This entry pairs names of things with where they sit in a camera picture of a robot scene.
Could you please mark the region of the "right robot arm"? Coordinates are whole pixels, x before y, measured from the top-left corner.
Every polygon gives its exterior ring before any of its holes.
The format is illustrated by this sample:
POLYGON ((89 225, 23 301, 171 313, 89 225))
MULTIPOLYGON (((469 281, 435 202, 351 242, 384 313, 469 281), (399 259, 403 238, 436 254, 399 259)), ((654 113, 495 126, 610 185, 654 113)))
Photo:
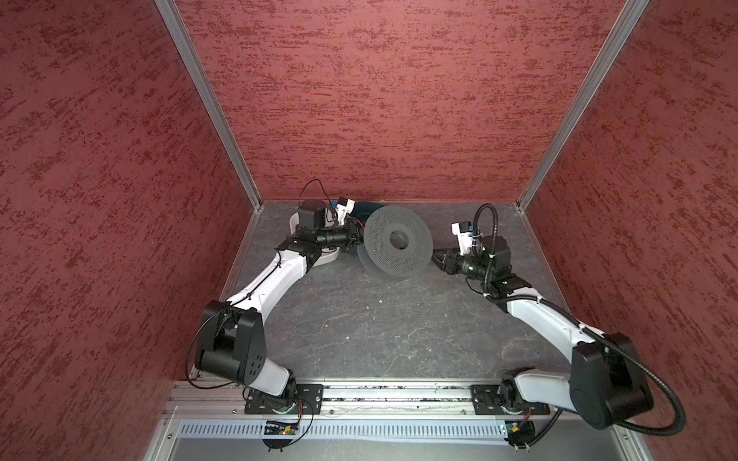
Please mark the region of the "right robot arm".
POLYGON ((632 362, 632 342, 620 333, 609 336, 610 346, 597 341, 600 330, 556 307, 513 272, 505 241, 478 254, 437 249, 432 262, 449 275, 478 282, 482 297, 533 328, 570 364, 563 373, 523 368, 504 375, 498 394, 505 410, 519 413, 546 403, 603 429, 653 409, 646 374, 632 362))

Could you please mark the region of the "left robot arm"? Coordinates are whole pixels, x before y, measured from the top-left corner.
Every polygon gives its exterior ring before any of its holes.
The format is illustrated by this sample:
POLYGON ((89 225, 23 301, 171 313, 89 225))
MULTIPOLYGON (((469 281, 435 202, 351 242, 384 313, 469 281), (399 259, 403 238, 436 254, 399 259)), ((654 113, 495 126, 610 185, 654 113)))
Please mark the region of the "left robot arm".
POLYGON ((271 263, 227 301, 205 308, 190 351, 196 370, 219 376, 263 398, 277 414, 299 405, 293 372, 267 357, 264 324, 278 302, 316 265, 363 242, 356 202, 303 201, 292 233, 275 248, 271 263))

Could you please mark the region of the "black cable spool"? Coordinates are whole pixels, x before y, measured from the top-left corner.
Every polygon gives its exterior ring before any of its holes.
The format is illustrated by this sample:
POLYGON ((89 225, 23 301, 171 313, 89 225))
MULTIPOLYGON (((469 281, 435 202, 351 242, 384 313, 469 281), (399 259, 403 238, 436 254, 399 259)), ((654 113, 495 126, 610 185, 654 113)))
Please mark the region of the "black cable spool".
POLYGON ((397 282, 415 277, 431 263, 434 240, 430 232, 410 209, 380 207, 365 222, 363 244, 357 247, 359 261, 378 278, 397 282))

